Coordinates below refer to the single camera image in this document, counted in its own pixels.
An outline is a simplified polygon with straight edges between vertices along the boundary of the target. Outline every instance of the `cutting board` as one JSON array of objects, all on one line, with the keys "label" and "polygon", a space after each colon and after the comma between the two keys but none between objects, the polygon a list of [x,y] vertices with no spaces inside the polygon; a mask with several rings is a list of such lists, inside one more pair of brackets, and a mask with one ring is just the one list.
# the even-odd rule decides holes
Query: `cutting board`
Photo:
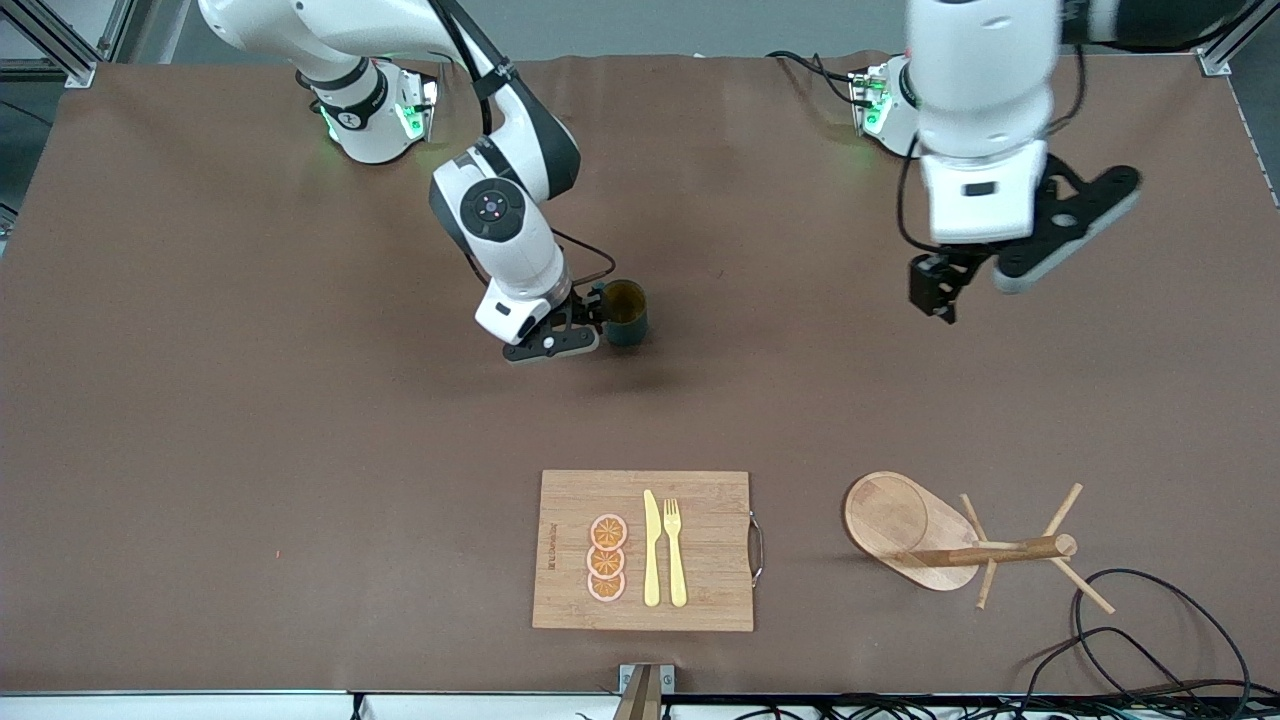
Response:
[{"label": "cutting board", "polygon": [[[680,501],[689,603],[671,605],[667,536],[658,541],[662,602],[644,603],[644,491]],[[627,523],[626,591],[600,602],[586,589],[591,523],[607,512]],[[538,520],[534,626],[588,630],[724,630],[755,628],[748,559],[750,487],[746,473],[545,470]]]}]

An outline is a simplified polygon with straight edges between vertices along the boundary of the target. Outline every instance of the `brown table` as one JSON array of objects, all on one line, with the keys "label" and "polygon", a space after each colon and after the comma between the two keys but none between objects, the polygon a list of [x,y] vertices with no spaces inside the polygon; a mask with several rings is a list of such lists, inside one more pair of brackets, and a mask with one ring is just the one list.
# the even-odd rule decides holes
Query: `brown table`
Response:
[{"label": "brown table", "polygon": [[[0,687],[586,691],[660,660],[685,691],[1024,688],[1071,588],[1006,568],[979,612],[977,583],[867,560],[840,502],[877,469],[970,493],[1006,538],[1083,482],[1076,568],[1176,582],[1275,682],[1280,218],[1225,81],[1189,58],[1091,69],[1055,151],[1142,169],[1142,202],[1034,292],[983,275],[947,327],[906,301],[897,161],[815,78],[524,65],[582,145],[547,214],[644,283],[653,333],[511,368],[428,209],[470,100],[445,143],[370,168],[285,67],[102,67],[63,100],[0,263]],[[916,182],[909,213],[923,233]],[[544,468],[749,470],[756,632],[531,629]],[[1176,602],[1101,589],[1181,674],[1234,673]],[[1103,689],[1076,657],[1042,688]]]}]

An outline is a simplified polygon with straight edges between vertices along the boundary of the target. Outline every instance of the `yellow fork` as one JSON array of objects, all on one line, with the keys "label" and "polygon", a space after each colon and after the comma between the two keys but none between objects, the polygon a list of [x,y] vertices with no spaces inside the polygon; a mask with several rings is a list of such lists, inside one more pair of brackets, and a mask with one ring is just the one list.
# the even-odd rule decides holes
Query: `yellow fork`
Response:
[{"label": "yellow fork", "polygon": [[662,501],[662,527],[671,543],[671,603],[684,607],[689,602],[689,588],[685,587],[685,564],[680,559],[680,502],[676,500]]}]

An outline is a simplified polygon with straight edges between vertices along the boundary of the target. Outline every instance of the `wooden stick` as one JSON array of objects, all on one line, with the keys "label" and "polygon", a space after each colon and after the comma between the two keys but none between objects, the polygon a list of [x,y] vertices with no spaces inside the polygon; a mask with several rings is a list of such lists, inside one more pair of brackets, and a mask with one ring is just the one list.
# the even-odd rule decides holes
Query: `wooden stick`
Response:
[{"label": "wooden stick", "polygon": [[1057,532],[1057,527],[1062,524],[1062,520],[1066,519],[1066,514],[1070,512],[1071,506],[1075,505],[1075,498],[1080,497],[1082,489],[1084,489],[1084,486],[1080,483],[1071,486],[1071,492],[1066,493],[1066,500],[1062,501],[1057,512],[1053,514],[1053,519],[1048,521],[1048,527],[1044,528],[1043,533],[1041,533],[1042,536],[1051,536]]},{"label": "wooden stick", "polygon": [[1075,573],[1075,570],[1071,570],[1070,565],[1062,562],[1061,557],[1050,557],[1050,560],[1053,562],[1053,565],[1057,565],[1057,569],[1061,570],[1062,574],[1065,574],[1068,578],[1071,579],[1073,583],[1075,583],[1075,587],[1080,588],[1080,592],[1089,596],[1089,600],[1092,600],[1093,602],[1098,603],[1098,607],[1101,607],[1103,612],[1106,612],[1107,615],[1115,615],[1116,609],[1112,607],[1110,602],[1103,600],[1102,596],[1098,594],[1098,591],[1093,589],[1093,587],[1089,585],[1089,583],[1084,582],[1084,578],[1079,577]]},{"label": "wooden stick", "polygon": [[1024,560],[1048,560],[1050,557],[1065,557],[1075,555],[1075,538],[1071,536],[1053,536],[1048,538],[1030,538],[1015,544],[1015,550],[986,550],[982,547],[965,547],[960,550],[934,550],[913,552],[922,562],[931,568],[959,568],[961,565],[986,565],[988,560],[996,562],[1021,562]]},{"label": "wooden stick", "polygon": [[978,512],[974,511],[973,503],[969,502],[969,496],[960,493],[960,502],[964,502],[964,511],[969,515],[969,521],[973,523],[973,529],[978,533],[978,539],[987,542],[987,533],[982,529],[982,523],[978,521]]},{"label": "wooden stick", "polygon": [[996,582],[996,561],[987,561],[987,573],[982,577],[982,589],[978,591],[978,610],[987,609],[987,594],[991,592],[991,583]]},{"label": "wooden stick", "polygon": [[613,720],[639,720],[640,714],[644,712],[643,707],[645,694],[648,693],[649,673],[649,665],[635,666],[631,679],[627,680],[627,687],[622,693],[622,700],[618,702],[618,708],[613,711]]},{"label": "wooden stick", "polygon": [[644,711],[640,720],[658,720],[662,716],[662,667],[649,666],[649,684],[645,685]]}]

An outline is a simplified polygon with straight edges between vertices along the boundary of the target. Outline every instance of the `gray floor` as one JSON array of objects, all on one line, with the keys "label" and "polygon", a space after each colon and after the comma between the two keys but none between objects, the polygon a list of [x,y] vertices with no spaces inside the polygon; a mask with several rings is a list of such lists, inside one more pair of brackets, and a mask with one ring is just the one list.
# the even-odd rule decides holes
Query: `gray floor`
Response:
[{"label": "gray floor", "polygon": [[[844,55],[901,51],[901,0],[468,0],[467,10],[516,60],[561,55],[759,56],[771,50]],[[143,63],[264,63],[221,42],[193,0],[155,0],[129,54]],[[1235,85],[1263,160],[1280,172],[1280,22],[1233,61]],[[58,83],[0,82],[0,99],[52,118]],[[19,206],[47,129],[0,108],[0,200]]]}]

